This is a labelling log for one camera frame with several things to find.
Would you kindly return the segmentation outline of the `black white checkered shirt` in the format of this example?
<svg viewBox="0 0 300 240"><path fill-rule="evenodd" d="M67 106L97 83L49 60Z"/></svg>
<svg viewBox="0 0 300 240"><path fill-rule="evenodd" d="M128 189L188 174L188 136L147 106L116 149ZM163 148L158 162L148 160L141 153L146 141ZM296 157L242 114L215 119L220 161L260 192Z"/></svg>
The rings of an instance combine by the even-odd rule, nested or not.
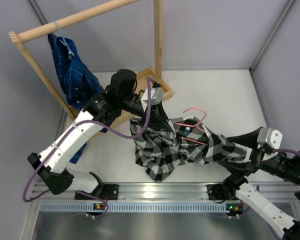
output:
<svg viewBox="0 0 300 240"><path fill-rule="evenodd" d="M153 181L165 180L177 167L187 163L206 165L218 161L242 163L245 160L246 149L228 141L222 134L215 134L204 124L200 127L205 133L192 128L187 137L206 145L185 140L185 128L174 123L184 123L187 119L198 121L194 116L168 119L169 130L147 127L133 140L135 163L144 167Z"/></svg>

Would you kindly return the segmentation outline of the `pink wire hanger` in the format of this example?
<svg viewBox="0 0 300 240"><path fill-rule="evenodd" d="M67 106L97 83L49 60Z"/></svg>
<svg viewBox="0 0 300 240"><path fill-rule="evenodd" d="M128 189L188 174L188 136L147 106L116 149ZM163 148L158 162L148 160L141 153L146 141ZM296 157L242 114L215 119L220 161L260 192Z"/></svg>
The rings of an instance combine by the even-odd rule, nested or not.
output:
<svg viewBox="0 0 300 240"><path fill-rule="evenodd" d="M207 117L207 112L199 107L189 107L185 109L183 113L186 113L189 110L198 110L203 113L203 117L198 121L195 121L194 119L186 119L184 122L175 122L174 125L184 127L185 140L192 143L196 143L198 145L206 145L205 142L190 138L188 137L188 135L191 133L191 129L197 129L200 132L205 133L205 130L201 127L201 124L203 123L203 120Z"/></svg>

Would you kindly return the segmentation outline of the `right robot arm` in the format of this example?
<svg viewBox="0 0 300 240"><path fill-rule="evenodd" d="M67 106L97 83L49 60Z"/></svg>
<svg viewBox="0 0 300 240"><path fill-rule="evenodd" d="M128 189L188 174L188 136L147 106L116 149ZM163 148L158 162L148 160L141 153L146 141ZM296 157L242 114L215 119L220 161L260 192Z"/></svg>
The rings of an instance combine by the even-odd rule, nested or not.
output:
<svg viewBox="0 0 300 240"><path fill-rule="evenodd" d="M282 148L283 134L270 127L228 140L251 153L245 163L221 163L230 172L221 185L223 194L246 203L280 239L300 240L300 220L275 205L293 198L300 204L300 150Z"/></svg>

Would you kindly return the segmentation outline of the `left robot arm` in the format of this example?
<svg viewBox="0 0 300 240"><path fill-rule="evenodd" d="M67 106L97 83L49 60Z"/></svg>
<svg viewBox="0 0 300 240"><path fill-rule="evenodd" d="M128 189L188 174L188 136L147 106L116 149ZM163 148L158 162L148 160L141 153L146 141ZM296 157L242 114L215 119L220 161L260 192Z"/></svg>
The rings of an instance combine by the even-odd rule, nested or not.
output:
<svg viewBox="0 0 300 240"><path fill-rule="evenodd" d="M48 148L40 153L31 153L28 162L54 195L66 190L86 193L91 199L103 195L103 183L93 172L84 173L67 169L73 156L103 129L124 139L136 139L147 129L152 108L160 105L163 99L161 85L150 76L146 78L147 88L143 95L134 91L137 87L137 75L132 70L120 69L111 77L107 91L91 97L79 112L72 125ZM139 116L144 120L138 133L124 135L111 124L120 117L122 111Z"/></svg>

